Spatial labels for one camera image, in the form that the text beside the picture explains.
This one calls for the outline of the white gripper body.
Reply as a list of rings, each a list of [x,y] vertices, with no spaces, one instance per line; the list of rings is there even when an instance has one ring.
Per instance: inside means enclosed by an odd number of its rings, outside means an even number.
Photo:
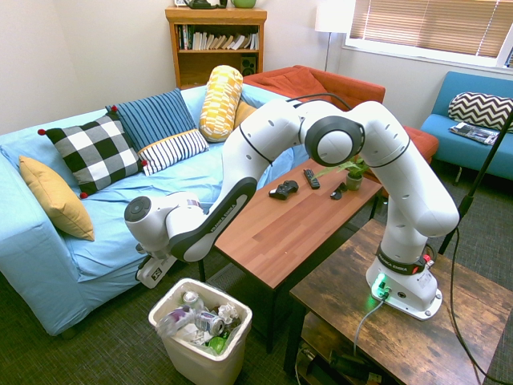
[[[153,289],[176,261],[177,259],[174,257],[159,259],[152,257],[151,255],[147,255],[143,262],[138,266],[135,279],[147,288]]]

